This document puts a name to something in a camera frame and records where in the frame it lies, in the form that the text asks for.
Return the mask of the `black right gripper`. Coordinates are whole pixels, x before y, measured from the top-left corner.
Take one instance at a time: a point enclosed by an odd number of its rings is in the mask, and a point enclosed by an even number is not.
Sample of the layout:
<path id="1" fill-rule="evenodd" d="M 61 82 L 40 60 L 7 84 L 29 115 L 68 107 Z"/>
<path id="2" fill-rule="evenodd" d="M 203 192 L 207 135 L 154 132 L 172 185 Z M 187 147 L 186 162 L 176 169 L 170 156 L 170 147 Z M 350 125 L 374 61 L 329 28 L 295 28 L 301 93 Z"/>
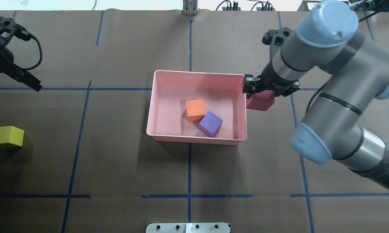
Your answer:
<path id="1" fill-rule="evenodd" d="M 287 97 L 300 90 L 299 81 L 288 81 L 281 78 L 268 63 L 259 76 L 244 75 L 244 85 L 242 92 L 246 99 L 250 99 L 254 94 L 265 90 L 274 91 L 276 97 Z"/>

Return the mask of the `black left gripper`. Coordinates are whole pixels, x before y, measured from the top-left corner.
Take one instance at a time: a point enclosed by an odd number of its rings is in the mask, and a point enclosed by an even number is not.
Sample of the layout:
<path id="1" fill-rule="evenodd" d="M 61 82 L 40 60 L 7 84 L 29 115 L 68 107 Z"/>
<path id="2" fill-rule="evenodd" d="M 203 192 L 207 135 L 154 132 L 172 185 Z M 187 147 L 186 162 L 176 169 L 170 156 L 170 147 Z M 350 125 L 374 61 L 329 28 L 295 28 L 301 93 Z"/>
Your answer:
<path id="1" fill-rule="evenodd" d="M 4 73 L 8 75 L 13 80 L 23 83 L 29 88 L 39 92 L 42 88 L 41 81 L 39 81 L 35 76 L 33 76 L 30 72 L 25 70 L 20 70 L 14 68 L 10 62 L 14 62 L 13 53 L 5 48 L 1 49 L 2 53 L 0 53 L 0 73 Z"/>

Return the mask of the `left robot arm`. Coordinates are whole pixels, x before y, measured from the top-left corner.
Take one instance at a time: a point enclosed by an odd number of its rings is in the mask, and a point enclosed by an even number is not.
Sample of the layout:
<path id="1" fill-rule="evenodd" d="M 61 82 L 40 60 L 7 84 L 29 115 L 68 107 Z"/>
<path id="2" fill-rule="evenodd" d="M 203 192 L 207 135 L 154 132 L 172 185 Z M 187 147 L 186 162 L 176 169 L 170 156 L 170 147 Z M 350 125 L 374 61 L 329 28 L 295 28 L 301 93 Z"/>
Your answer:
<path id="1" fill-rule="evenodd" d="M 4 73 L 15 81 L 23 83 L 38 92 L 42 88 L 41 81 L 33 76 L 29 70 L 36 68 L 42 62 L 42 49 L 36 37 L 29 34 L 28 39 L 34 39 L 38 44 L 40 53 L 39 62 L 30 68 L 19 67 L 14 63 L 14 55 L 12 52 L 6 48 L 5 44 L 0 42 L 0 73 Z"/>

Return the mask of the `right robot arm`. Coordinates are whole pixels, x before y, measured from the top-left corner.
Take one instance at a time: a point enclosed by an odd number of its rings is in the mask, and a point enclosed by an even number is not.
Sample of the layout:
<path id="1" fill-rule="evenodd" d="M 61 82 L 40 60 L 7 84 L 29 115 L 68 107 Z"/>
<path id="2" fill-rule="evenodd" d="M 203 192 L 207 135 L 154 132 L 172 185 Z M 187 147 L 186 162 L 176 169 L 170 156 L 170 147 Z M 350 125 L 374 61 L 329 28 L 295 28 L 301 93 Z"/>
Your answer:
<path id="1" fill-rule="evenodd" d="M 310 161 L 333 159 L 389 190 L 389 142 L 357 125 L 373 99 L 389 99 L 389 48 L 358 30 L 356 12 L 324 0 L 294 31 L 269 30 L 262 39 L 270 61 L 257 77 L 244 76 L 247 98 L 266 90 L 286 97 L 314 67 L 331 75 L 296 126 L 289 144 Z"/>

